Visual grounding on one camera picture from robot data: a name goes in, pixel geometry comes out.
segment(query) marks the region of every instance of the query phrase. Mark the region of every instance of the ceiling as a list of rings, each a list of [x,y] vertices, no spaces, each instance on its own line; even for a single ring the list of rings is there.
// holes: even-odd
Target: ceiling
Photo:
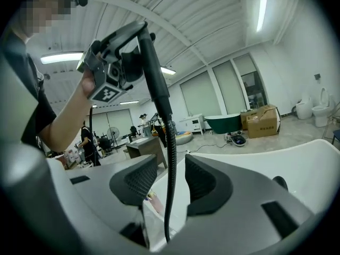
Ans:
[[[86,50],[94,39],[132,21],[147,21],[156,34],[154,46],[160,64],[176,71],[164,75],[168,86],[218,58],[267,40],[278,43],[292,20],[298,0],[268,0],[263,29],[256,33],[260,0],[89,0],[75,8],[45,33],[28,42],[38,70],[45,80],[46,96],[58,113],[77,86],[78,62],[42,65],[48,54]],[[136,46],[131,41],[126,50]],[[107,106],[123,101],[149,99],[145,81]]]

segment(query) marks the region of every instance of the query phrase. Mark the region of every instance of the white cabinet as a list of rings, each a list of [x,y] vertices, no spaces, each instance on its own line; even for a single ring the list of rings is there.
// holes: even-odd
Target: white cabinet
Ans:
[[[184,131],[201,132],[203,135],[203,131],[206,130],[202,114],[193,115],[180,120],[180,124]]]

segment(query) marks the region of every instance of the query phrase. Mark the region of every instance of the cardboard box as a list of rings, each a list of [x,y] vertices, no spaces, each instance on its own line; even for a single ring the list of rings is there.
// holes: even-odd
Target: cardboard box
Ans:
[[[276,135],[280,129],[280,114],[274,105],[260,107],[255,114],[247,116],[248,137],[258,138]]]
[[[257,109],[251,110],[249,112],[241,113],[241,122],[242,122],[242,129],[247,130],[248,125],[247,125],[247,117],[251,115],[255,115],[257,112]]]

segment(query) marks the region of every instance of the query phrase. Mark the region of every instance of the concrete floor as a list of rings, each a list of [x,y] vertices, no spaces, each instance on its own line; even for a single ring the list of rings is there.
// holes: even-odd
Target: concrete floor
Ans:
[[[236,147],[232,144],[226,144],[224,141],[223,134],[210,134],[210,131],[206,131],[204,135],[200,133],[194,134],[193,139],[186,144],[177,146],[177,163],[180,162],[185,154],[186,150],[191,152],[198,150],[203,145],[218,145],[217,146],[205,146],[199,149],[200,153],[212,153],[212,154],[248,154],[248,153],[259,153],[266,151],[274,151],[278,149],[288,148],[306,143],[315,139],[322,139],[325,131],[325,127],[315,127],[313,123],[314,118],[308,120],[299,120],[294,116],[283,117],[281,120],[281,129],[278,135],[249,139],[247,132],[245,132],[244,137],[247,138],[247,143],[244,147]],[[329,127],[326,133],[326,139],[331,142],[332,130],[337,128]],[[340,148],[340,143],[336,142],[335,146]],[[100,160],[102,165],[118,163],[126,160],[126,155],[123,150],[126,146],[113,150],[113,154]],[[167,159],[166,149],[163,148],[163,153]],[[160,164],[158,169],[158,174],[164,172],[164,166]]]

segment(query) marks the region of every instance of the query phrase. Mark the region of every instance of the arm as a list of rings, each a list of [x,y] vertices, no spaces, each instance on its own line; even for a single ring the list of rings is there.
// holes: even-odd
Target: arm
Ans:
[[[87,95],[94,86],[92,73],[86,70],[73,95],[57,118],[39,132],[39,137],[50,149],[61,152],[73,141],[91,108],[91,102],[87,99]]]
[[[83,147],[89,142],[89,139],[87,137],[84,138],[84,142],[82,142],[80,145],[78,145],[79,148]]]

